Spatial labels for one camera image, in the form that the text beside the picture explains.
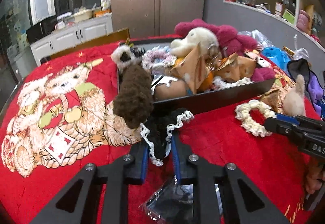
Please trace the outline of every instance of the white cabinet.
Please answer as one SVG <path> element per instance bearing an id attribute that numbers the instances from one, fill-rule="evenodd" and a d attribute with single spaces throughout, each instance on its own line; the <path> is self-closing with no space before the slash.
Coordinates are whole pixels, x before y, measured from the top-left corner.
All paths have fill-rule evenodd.
<path id="1" fill-rule="evenodd" d="M 82 21 L 78 24 L 78 28 L 82 42 L 86 42 L 111 33 L 113 31 L 112 18 L 110 15 L 107 15 Z"/>
<path id="2" fill-rule="evenodd" d="M 36 64 L 38 66 L 41 65 L 40 60 L 43 57 L 56 53 L 56 51 L 53 47 L 52 39 L 51 39 L 50 35 L 31 44 L 30 47 L 31 47 L 31 51 L 33 52 Z"/>
<path id="3" fill-rule="evenodd" d="M 74 47 L 81 43 L 81 36 L 77 25 L 63 29 L 58 33 L 53 33 L 51 36 L 53 47 L 56 52 Z"/>

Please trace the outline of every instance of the beige plush toy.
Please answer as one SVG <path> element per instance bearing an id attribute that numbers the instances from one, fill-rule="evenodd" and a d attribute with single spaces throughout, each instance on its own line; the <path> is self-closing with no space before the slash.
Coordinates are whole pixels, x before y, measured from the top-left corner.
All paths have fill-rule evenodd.
<path id="1" fill-rule="evenodd" d="M 200 45 L 201 55 L 204 56 L 204 59 L 208 58 L 209 47 L 212 49 L 217 49 L 218 51 L 213 51 L 213 54 L 217 54 L 219 52 L 219 43 L 217 37 L 210 30 L 197 27 L 188 33 L 188 35 L 184 39 L 175 39 L 170 44 L 170 53 L 179 57 L 186 57 L 197 45 Z"/>

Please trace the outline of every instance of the black tray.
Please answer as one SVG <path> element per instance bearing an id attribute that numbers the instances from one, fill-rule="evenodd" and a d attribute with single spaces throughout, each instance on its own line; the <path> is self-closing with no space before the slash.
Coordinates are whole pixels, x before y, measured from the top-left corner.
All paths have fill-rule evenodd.
<path id="1" fill-rule="evenodd" d="M 132 42 L 135 46 L 145 48 L 146 50 L 152 49 L 158 45 L 170 45 L 174 39 L 146 39 L 137 40 Z M 118 87 L 122 81 L 118 73 Z M 210 92 L 199 93 L 196 95 L 185 96 L 181 98 L 155 101 L 153 103 L 155 115 L 165 115 L 168 112 L 178 109 L 186 108 L 193 114 L 199 114 L 211 111 L 217 108 L 225 107 L 243 100 L 247 100 L 269 91 L 275 79 L 265 80 L 261 82 L 253 82 L 232 88 L 224 88 Z"/>

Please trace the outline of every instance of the triangular cutout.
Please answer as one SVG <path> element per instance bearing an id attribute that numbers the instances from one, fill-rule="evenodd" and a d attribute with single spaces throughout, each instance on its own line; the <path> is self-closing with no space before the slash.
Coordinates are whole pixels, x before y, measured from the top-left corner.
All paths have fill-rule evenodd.
<path id="1" fill-rule="evenodd" d="M 56 203 L 56 208 L 62 209 L 69 213 L 74 212 L 74 208 L 76 207 L 78 197 L 83 185 L 83 180 L 77 180 L 71 188 L 60 198 L 60 200 Z"/>
<path id="2" fill-rule="evenodd" d="M 245 208 L 248 212 L 254 212 L 265 207 L 263 201 L 255 194 L 255 192 L 242 180 L 238 179 L 238 185 L 242 197 L 244 199 Z"/>

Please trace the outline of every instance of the metal screw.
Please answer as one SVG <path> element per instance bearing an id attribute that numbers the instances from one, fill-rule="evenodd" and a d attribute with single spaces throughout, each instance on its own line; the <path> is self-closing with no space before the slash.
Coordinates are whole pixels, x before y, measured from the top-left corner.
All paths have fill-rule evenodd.
<path id="1" fill-rule="evenodd" d="M 188 158 L 190 161 L 193 161 L 193 162 L 199 160 L 199 157 L 196 154 L 191 154 Z"/>
<path id="2" fill-rule="evenodd" d="M 228 170 L 233 171 L 233 170 L 235 170 L 236 168 L 237 168 L 237 166 L 236 166 L 234 163 L 228 163 L 228 164 L 227 164 L 227 169 L 228 169 Z"/>
<path id="3" fill-rule="evenodd" d="M 85 165 L 85 169 L 87 171 L 92 171 L 92 170 L 95 169 L 95 165 L 93 163 L 88 163 L 88 164 Z"/>
<path id="4" fill-rule="evenodd" d="M 132 159 L 132 155 L 130 155 L 130 154 L 126 154 L 123 156 L 124 161 L 131 161 L 131 159 Z"/>

